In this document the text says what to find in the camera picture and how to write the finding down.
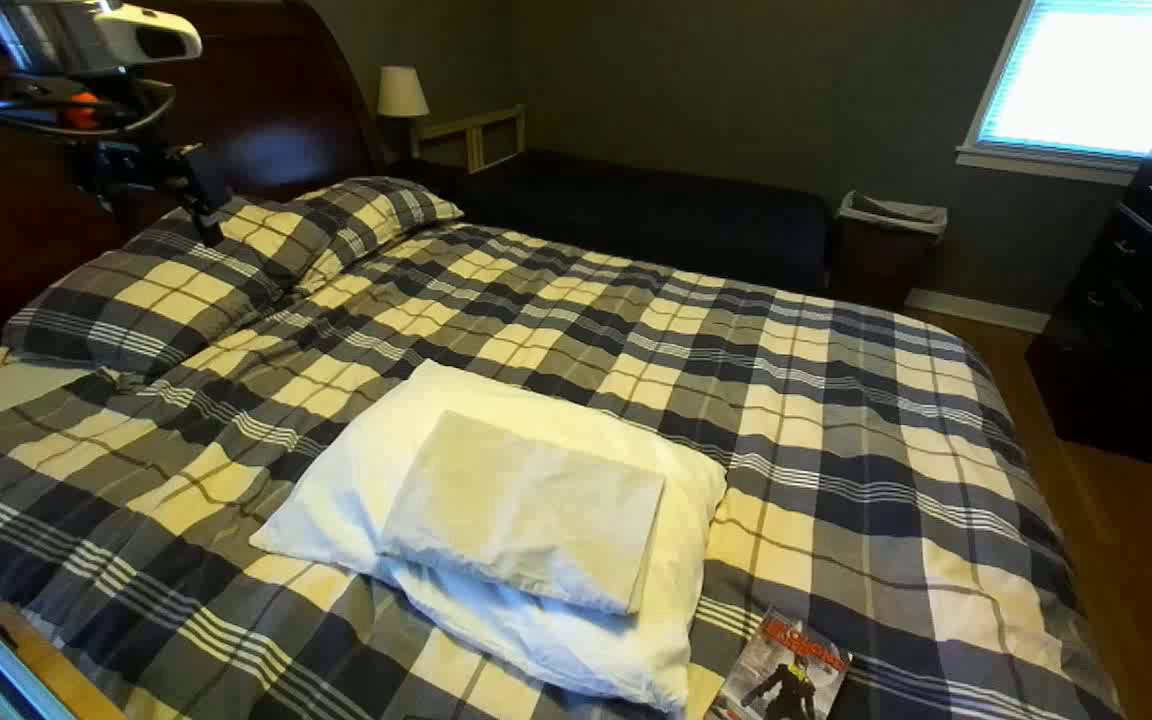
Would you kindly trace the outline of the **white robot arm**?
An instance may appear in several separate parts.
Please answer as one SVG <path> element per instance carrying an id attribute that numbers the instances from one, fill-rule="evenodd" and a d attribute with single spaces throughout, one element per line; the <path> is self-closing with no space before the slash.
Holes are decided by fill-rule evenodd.
<path id="1" fill-rule="evenodd" d="M 0 130 L 65 146 L 68 175 L 105 208 L 170 195 L 203 246 L 230 183 L 201 139 L 167 139 L 175 88 L 161 66 L 203 58 L 201 29 L 134 0 L 0 0 Z"/>

